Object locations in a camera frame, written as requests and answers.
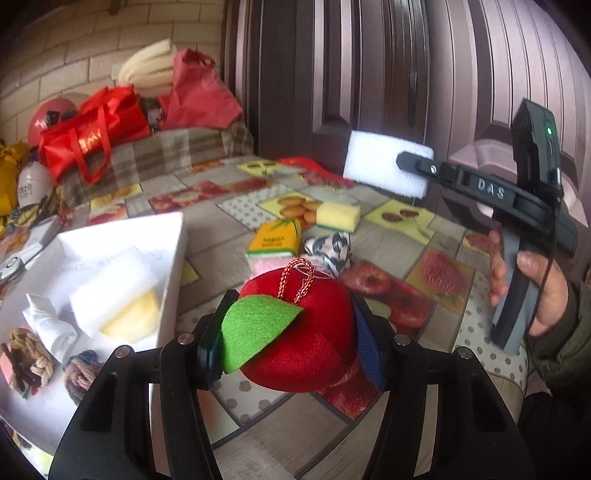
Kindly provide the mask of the red plush apple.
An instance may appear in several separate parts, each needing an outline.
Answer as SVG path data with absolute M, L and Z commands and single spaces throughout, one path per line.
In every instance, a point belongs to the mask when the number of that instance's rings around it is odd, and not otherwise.
M 361 366 L 349 292 L 304 258 L 253 277 L 221 323 L 225 374 L 305 393 L 346 383 Z

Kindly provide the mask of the black white patterned cloth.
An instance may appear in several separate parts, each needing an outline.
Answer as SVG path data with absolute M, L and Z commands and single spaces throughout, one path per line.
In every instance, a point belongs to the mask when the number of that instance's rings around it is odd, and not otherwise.
M 338 278 L 351 264 L 351 235 L 334 232 L 304 241 L 304 258 L 318 270 Z

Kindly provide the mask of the yellow tissue pack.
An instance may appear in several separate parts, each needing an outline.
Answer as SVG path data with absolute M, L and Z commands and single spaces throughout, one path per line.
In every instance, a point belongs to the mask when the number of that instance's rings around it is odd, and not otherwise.
M 297 257 L 301 249 L 301 222 L 279 219 L 264 223 L 245 251 L 247 258 L 260 256 Z

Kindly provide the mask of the yellow green scrub sponge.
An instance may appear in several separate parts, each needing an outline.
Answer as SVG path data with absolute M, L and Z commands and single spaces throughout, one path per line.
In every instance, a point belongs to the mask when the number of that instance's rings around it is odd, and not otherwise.
M 318 226 L 353 233 L 360 223 L 359 205 L 325 202 L 315 212 Z

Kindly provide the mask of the large white foam block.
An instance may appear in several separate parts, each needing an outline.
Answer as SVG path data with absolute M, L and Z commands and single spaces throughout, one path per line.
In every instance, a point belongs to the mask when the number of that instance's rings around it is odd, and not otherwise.
M 423 199 L 428 191 L 428 180 L 398 167 L 398 155 L 404 152 L 434 159 L 433 149 L 426 145 L 382 134 L 352 131 L 342 177 L 399 196 Z

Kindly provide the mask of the yellow round sponge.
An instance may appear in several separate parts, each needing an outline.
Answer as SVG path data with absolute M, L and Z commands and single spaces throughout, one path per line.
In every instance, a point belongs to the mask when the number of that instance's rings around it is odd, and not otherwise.
M 131 301 L 99 331 L 111 339 L 134 343 L 155 331 L 158 318 L 158 297 L 154 290 L 150 290 Z

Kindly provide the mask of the pink fluffy plush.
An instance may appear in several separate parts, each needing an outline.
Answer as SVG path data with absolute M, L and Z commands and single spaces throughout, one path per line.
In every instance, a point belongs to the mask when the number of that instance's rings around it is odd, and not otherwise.
M 249 263 L 250 272 L 252 277 L 262 275 L 266 272 L 270 272 L 277 269 L 283 269 L 286 267 L 291 260 L 294 260 L 293 256 L 256 256 L 247 257 Z

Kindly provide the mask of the fruit print tablecloth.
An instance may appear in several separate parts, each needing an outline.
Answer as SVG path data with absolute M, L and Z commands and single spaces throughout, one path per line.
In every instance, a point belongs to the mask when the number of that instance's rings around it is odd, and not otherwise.
M 188 234 L 177 306 L 162 336 L 188 331 L 249 277 L 247 243 L 280 216 L 280 200 L 301 197 L 358 205 L 346 286 L 373 313 L 423 347 L 471 349 L 510 413 L 525 395 L 528 356 L 507 355 L 489 340 L 489 256 L 482 236 L 363 185 L 332 188 L 288 166 L 259 173 L 238 157 L 166 174 L 107 204 L 77 207 L 69 227 L 128 226 L 135 217 L 180 212 Z M 388 397 L 363 375 L 314 393 L 281 393 L 241 372 L 223 376 L 199 401 L 215 459 L 226 479 L 359 479 L 376 443 Z

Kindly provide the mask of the white cardboard tray box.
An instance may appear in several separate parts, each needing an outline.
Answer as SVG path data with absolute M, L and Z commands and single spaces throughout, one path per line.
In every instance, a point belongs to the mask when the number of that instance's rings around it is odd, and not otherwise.
M 105 361 L 120 345 L 161 347 L 175 332 L 187 232 L 180 212 L 119 220 L 66 231 L 36 257 L 1 306 L 1 339 L 26 324 L 31 294 L 48 298 L 77 339 L 70 352 L 91 349 Z M 155 306 L 134 320 L 137 334 L 110 337 L 101 329 L 144 293 Z

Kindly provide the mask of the brown wooden door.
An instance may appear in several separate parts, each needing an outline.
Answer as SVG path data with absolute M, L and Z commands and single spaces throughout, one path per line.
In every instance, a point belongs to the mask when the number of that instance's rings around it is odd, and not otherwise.
M 266 158 L 334 172 L 353 130 L 504 177 L 521 102 L 551 110 L 590 256 L 590 50 L 554 1 L 228 1 L 224 81 Z

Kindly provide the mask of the plaid blanket cushion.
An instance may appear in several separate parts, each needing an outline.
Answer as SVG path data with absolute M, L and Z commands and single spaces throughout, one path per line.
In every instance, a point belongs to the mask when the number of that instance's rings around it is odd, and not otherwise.
M 74 208 L 119 189 L 213 160 L 252 155 L 253 138 L 245 123 L 226 130 L 188 128 L 166 130 L 118 145 L 101 179 L 90 184 L 76 169 L 62 177 L 61 197 Z

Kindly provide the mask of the red bag on floor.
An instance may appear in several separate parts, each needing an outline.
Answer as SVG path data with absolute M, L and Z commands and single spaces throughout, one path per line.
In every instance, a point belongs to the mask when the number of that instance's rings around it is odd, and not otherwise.
M 301 168 L 308 171 L 315 171 L 322 174 L 328 174 L 329 171 L 325 170 L 320 163 L 307 157 L 283 157 L 276 160 L 281 165 L 287 165 L 295 168 Z

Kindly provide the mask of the white power bank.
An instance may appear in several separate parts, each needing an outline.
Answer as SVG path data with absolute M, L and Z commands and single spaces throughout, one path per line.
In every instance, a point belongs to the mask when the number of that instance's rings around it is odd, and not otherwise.
M 61 220 L 57 215 L 43 220 L 29 231 L 29 238 L 21 249 L 20 254 L 34 255 L 36 252 L 43 250 L 60 230 Z

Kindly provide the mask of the white helmet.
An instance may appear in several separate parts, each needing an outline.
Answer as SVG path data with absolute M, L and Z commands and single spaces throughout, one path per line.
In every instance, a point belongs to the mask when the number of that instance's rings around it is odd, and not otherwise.
M 17 197 L 21 209 L 39 204 L 56 183 L 47 167 L 38 161 L 26 165 L 19 174 Z

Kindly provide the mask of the red plastic bag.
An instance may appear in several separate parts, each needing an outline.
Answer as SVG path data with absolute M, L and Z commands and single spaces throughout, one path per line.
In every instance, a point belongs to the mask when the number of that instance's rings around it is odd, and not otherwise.
M 176 54 L 172 90 L 159 98 L 161 130 L 201 127 L 226 130 L 242 116 L 242 106 L 219 78 L 211 56 L 184 49 Z

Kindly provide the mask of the red tote bag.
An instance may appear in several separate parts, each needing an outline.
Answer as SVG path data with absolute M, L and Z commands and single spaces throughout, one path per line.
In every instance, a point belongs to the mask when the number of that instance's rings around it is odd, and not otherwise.
M 56 182 L 76 168 L 87 183 L 94 184 L 108 169 L 115 146 L 149 135 L 133 88 L 103 88 L 80 105 L 76 116 L 41 134 L 38 158 Z

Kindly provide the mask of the yellow shopping bag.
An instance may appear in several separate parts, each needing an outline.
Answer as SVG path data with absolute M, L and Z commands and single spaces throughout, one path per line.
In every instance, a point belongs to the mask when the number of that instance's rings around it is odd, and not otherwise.
M 29 148 L 19 141 L 0 148 L 0 216 L 9 215 L 17 206 L 18 177 L 28 161 Z

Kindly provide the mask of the cream foam roll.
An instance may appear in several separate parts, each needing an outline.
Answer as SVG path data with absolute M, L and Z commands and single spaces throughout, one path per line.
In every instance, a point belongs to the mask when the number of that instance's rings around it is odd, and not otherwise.
M 137 51 L 120 67 L 115 82 L 130 86 L 143 98 L 154 99 L 172 91 L 176 47 L 170 39 L 160 40 Z

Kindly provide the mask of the red helmet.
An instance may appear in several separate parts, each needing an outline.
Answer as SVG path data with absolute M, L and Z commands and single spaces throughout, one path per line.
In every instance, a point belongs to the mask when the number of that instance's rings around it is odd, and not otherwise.
M 57 125 L 62 120 L 77 114 L 76 105 L 69 99 L 58 97 L 43 103 L 34 113 L 28 128 L 28 146 L 37 148 L 41 140 L 41 134 L 49 127 Z

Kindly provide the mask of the white wireless charger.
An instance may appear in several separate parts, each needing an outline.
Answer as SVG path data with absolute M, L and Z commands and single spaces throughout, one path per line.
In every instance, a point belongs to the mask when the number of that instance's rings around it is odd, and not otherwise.
M 32 266 L 34 259 L 42 250 L 43 247 L 40 244 L 34 244 L 9 256 L 1 265 L 0 282 L 4 284 L 17 278 L 26 269 Z

